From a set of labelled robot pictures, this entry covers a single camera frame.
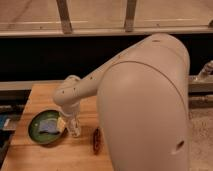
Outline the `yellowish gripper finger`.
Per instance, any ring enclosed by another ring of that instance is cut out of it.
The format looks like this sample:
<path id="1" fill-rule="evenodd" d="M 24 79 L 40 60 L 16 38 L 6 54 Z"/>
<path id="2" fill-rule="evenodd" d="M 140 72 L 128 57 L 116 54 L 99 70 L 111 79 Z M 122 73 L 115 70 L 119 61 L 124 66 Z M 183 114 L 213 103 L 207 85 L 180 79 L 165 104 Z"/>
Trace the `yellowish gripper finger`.
<path id="1" fill-rule="evenodd" d="M 57 119 L 57 130 L 64 131 L 65 128 L 66 128 L 66 122 L 64 121 L 64 119 L 62 117 L 59 117 Z"/>

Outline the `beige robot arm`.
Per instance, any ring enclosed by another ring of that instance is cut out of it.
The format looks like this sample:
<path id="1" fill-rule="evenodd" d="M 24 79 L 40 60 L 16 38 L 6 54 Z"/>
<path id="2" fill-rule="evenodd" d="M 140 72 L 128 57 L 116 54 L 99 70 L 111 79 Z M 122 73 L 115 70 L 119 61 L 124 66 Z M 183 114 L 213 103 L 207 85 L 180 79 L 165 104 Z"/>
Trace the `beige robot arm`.
<path id="1" fill-rule="evenodd" d="M 189 171 L 189 54 L 169 34 L 153 34 L 84 78 L 70 75 L 55 104 L 73 120 L 96 96 L 114 171 Z"/>

